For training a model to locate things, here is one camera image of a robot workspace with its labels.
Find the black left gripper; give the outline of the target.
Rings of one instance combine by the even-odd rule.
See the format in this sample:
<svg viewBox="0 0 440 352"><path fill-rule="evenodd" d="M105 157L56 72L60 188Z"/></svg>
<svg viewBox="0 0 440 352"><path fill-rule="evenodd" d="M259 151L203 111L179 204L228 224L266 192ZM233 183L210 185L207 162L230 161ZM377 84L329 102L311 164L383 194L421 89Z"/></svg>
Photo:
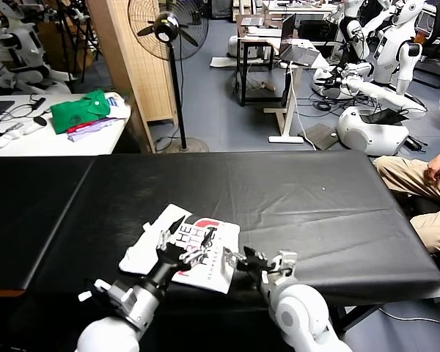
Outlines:
<svg viewBox="0 0 440 352"><path fill-rule="evenodd" d="M207 257L208 249L212 246L212 241L216 234L215 227L208 228L208 232L199 247L190 249L187 252L185 249L169 243L170 237L176 233L184 219L185 217L182 216L177 221L174 221L167 230L162 230L158 237L156 249L158 259L146 275L146 280L157 289L167 289L173 276L178 271L186 269L185 263L201 262Z"/></svg>

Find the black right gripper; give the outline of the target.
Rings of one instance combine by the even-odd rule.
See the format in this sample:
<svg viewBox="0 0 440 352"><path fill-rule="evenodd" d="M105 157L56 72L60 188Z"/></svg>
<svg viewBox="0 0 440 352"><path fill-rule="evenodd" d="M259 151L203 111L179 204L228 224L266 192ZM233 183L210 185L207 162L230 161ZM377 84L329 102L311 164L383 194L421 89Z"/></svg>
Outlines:
<svg viewBox="0 0 440 352"><path fill-rule="evenodd" d="M258 252L248 246L244 246L243 251L245 259L243 259L240 253L234 252L226 246L223 247L221 255L221 272L223 274L238 269L239 271L246 272L258 283L261 282L262 272L268 274L273 271L274 265L268 262L263 252Z"/></svg>

